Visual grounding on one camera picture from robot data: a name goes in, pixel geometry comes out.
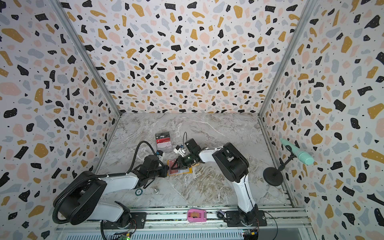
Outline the yellow leather card holder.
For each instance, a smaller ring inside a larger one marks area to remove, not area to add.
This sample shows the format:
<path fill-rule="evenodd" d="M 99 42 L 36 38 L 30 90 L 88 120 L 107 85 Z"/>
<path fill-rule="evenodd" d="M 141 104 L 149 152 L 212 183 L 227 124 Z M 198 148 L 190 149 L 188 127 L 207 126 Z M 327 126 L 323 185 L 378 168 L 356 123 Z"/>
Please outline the yellow leather card holder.
<path fill-rule="evenodd" d="M 177 176 L 177 175 L 192 174 L 193 173 L 193 168 L 188 168 L 188 169 L 184 169 L 184 170 L 180 170 L 180 169 L 172 170 L 171 166 L 175 163 L 175 161 L 176 161 L 176 159 L 167 161 L 167 164 L 169 166 L 168 176 Z"/>

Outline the black VIP card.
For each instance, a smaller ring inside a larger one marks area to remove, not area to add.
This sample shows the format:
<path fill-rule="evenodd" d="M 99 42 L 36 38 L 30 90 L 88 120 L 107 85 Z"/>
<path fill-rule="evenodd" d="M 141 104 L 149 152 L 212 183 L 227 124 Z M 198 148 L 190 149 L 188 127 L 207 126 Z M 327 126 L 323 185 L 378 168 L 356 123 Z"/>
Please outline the black VIP card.
<path fill-rule="evenodd" d="M 156 137 L 156 140 L 168 139 L 170 138 L 170 133 L 169 132 L 157 133 L 155 134 L 155 137 Z"/>

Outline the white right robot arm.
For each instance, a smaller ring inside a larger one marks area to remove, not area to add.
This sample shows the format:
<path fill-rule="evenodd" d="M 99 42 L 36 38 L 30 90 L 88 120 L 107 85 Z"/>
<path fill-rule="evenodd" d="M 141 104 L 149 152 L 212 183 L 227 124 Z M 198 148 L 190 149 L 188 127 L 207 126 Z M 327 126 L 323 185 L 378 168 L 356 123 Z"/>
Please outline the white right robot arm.
<path fill-rule="evenodd" d="M 194 139 L 189 139 L 184 146 L 187 153 L 180 146 L 174 149 L 179 156 L 170 165 L 170 170 L 186 170 L 196 164 L 216 163 L 225 178 L 234 186 L 239 211 L 245 215 L 258 212 L 249 186 L 249 162 L 232 143 L 217 148 L 201 148 Z"/>

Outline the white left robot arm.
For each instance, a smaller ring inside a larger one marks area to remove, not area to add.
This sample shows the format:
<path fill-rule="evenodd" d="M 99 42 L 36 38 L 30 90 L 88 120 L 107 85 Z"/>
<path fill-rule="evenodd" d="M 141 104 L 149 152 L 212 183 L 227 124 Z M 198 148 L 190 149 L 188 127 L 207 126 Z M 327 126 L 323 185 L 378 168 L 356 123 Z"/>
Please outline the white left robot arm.
<path fill-rule="evenodd" d="M 54 200 L 53 221 L 78 225 L 84 221 L 117 222 L 130 210 L 120 202 L 106 202 L 107 194 L 123 190 L 143 190 L 157 178 L 168 175 L 169 166 L 149 155 L 130 172 L 96 175 L 79 174 Z"/>

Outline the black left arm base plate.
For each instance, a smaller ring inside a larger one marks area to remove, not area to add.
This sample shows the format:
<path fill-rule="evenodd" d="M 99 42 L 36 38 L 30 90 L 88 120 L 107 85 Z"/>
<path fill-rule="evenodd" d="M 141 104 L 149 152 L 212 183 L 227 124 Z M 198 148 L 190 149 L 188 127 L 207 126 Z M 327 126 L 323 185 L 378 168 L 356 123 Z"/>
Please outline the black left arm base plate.
<path fill-rule="evenodd" d="M 147 213 L 123 213 L 116 222 L 105 221 L 103 222 L 104 230 L 138 230 L 143 229 L 146 223 Z"/>

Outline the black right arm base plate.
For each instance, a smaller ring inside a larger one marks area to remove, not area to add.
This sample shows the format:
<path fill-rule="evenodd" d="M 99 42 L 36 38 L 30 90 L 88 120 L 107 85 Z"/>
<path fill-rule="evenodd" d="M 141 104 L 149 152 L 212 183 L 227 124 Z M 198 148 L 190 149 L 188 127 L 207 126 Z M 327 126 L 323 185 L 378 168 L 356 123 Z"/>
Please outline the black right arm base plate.
<path fill-rule="evenodd" d="M 217 217 L 223 220 L 228 227 L 266 227 L 267 220 L 264 211 L 244 213 L 241 210 L 216 212 Z"/>

